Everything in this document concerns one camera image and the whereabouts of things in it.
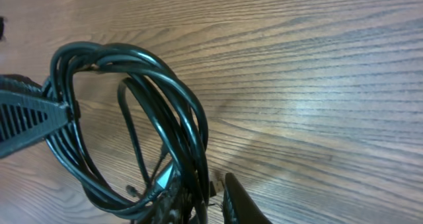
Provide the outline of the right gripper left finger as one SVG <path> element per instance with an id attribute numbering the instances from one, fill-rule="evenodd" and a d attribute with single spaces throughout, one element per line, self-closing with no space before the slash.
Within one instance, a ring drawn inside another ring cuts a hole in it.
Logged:
<path id="1" fill-rule="evenodd" d="M 132 224 L 181 224 L 184 217 L 184 188 L 179 181 L 172 182 L 153 203 L 145 215 L 132 219 Z"/>

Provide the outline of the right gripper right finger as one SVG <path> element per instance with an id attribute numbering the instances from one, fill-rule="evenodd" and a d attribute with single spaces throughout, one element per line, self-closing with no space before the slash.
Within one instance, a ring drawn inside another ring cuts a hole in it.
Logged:
<path id="1" fill-rule="evenodd" d="M 233 173 L 225 175 L 224 224 L 271 224 Z"/>

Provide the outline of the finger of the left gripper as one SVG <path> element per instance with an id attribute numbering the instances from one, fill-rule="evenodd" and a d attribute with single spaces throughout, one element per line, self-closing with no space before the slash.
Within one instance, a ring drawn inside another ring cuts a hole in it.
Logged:
<path id="1" fill-rule="evenodd" d="M 23 75 L 1 76 L 1 158 L 37 144 L 71 121 L 69 105 Z"/>

